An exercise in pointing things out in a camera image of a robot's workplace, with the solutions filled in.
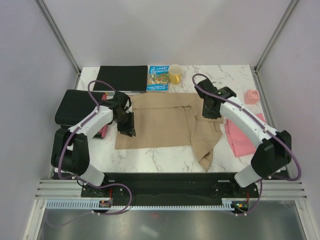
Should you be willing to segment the beige t shirt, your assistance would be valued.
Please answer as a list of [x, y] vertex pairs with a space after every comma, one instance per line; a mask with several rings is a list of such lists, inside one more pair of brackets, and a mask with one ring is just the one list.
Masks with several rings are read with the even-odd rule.
[[224, 121], [203, 117], [203, 99], [196, 93], [149, 92], [131, 101], [136, 136], [118, 133], [116, 150], [190, 146], [199, 165], [209, 170]]

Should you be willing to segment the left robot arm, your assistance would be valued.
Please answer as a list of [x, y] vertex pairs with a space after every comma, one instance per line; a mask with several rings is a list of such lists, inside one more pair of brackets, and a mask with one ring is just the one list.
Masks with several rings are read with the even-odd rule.
[[110, 185], [104, 181], [106, 175], [90, 163], [89, 140], [105, 125], [117, 124], [120, 134], [135, 137], [134, 113], [131, 98], [121, 91], [116, 91], [113, 98], [103, 100], [93, 111], [76, 125], [68, 129], [60, 128], [54, 135], [51, 165], [70, 173], [84, 183], [92, 186], [92, 191], [99, 197], [106, 196]]

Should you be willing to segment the black pink drawer unit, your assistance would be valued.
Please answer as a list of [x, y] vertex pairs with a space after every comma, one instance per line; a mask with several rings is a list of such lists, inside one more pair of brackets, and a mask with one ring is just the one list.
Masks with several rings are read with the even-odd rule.
[[[107, 100], [107, 95], [104, 92], [92, 92], [94, 99], [101, 103], [102, 100]], [[62, 129], [68, 131], [68, 128], [77, 126], [88, 115], [92, 114], [96, 104], [85, 90], [68, 89], [58, 107], [54, 120]], [[108, 125], [104, 125], [93, 138], [104, 139]]]

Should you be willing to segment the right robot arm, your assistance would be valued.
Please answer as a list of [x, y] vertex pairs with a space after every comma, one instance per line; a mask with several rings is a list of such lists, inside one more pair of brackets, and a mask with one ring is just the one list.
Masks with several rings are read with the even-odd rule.
[[292, 161], [291, 135], [285, 130], [279, 132], [263, 122], [246, 108], [229, 87], [217, 89], [206, 78], [195, 84], [195, 89], [203, 99], [203, 117], [217, 119], [223, 116], [232, 121], [255, 147], [250, 164], [236, 173], [235, 181], [229, 184], [233, 196], [242, 196], [247, 186], [267, 178]]

